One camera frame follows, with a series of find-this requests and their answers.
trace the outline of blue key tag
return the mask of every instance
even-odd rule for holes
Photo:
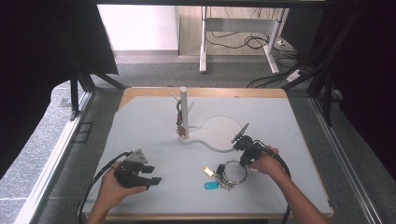
[[[218,181],[207,182],[204,184],[205,189],[216,189],[219,187]]]

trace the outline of human hand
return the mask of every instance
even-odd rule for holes
[[[134,187],[126,189],[122,187],[114,176],[114,168],[120,165],[121,161],[116,161],[112,168],[109,169],[102,177],[102,183],[96,198],[96,203],[102,207],[104,211],[110,210],[119,204],[126,196],[137,194],[147,190],[146,187]]]
[[[279,149],[268,146],[276,154],[279,154]],[[271,177],[276,176],[279,172],[284,172],[282,165],[276,159],[272,158],[268,153],[262,152],[260,157],[248,166],[250,169],[256,169],[260,173],[269,175]]]

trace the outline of power strip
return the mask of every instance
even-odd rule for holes
[[[295,70],[293,73],[291,73],[290,76],[288,76],[288,78],[286,78],[286,80],[288,82],[294,81],[297,77],[300,76],[300,74],[299,74],[300,71],[301,71],[300,69]]]

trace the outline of metal ring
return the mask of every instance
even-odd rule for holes
[[[227,166],[227,164],[232,163],[232,162],[236,162],[236,163],[239,164],[239,161],[230,160],[230,161],[227,161],[227,162],[224,164],[224,166]],[[247,177],[248,177],[248,169],[247,169],[246,167],[243,167],[243,166],[241,166],[241,167],[245,169],[245,177],[244,177],[242,180],[240,180],[240,181],[232,181],[232,180],[230,180],[230,179],[227,177],[227,175],[225,174],[225,169],[224,169],[224,172],[223,172],[224,179],[225,179],[227,182],[230,182],[230,183],[235,184],[235,185],[244,182],[244,181],[247,179]]]

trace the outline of metal frame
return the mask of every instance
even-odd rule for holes
[[[347,154],[343,149],[343,146],[338,140],[338,137],[335,134],[334,129],[332,128],[332,126],[328,124],[327,120],[321,116],[323,111],[320,106],[320,102],[318,101],[318,98],[310,97],[310,103],[314,107],[319,123],[322,126],[322,129],[325,132],[327,138],[329,139],[330,145],[332,146],[332,151],[334,152],[335,157],[337,158],[338,162],[341,165],[341,168],[344,171],[344,174],[346,175],[346,179],[349,183],[349,186],[352,188],[352,191],[354,192],[356,199],[358,200],[361,206],[361,210],[363,211],[369,223],[371,224],[382,223],[378,213],[375,210],[375,206],[372,200],[370,199],[366,189],[364,188],[363,184],[356,175],[356,172],[353,169],[353,166],[350,163]]]
[[[83,113],[91,97],[92,94],[90,92],[84,93],[84,95],[81,97],[79,104],[80,111],[82,111]],[[58,164],[60,163],[70,143],[72,135],[78,127],[78,124],[80,123],[80,119],[83,113],[78,113],[74,120],[70,120],[66,123],[61,137],[58,139],[58,142],[52,150],[49,159],[47,160],[47,163],[43,168],[43,171],[35,182],[35,185],[33,186],[31,193],[27,197],[26,202],[24,203],[23,208],[18,214],[14,224],[24,224],[30,223],[32,221],[32,218],[34,217],[35,212],[41,203],[44,193],[46,192],[46,189],[49,186],[56,169],[58,168]]]
[[[272,50],[276,41],[276,36],[282,23],[285,8],[281,8],[276,20],[273,19],[233,19],[233,18],[208,18],[207,7],[202,7],[202,39],[199,60],[199,72],[206,72],[206,32],[242,32],[242,33],[271,33],[268,46],[264,46],[265,56],[270,64],[273,74],[278,74],[276,61],[272,55]]]

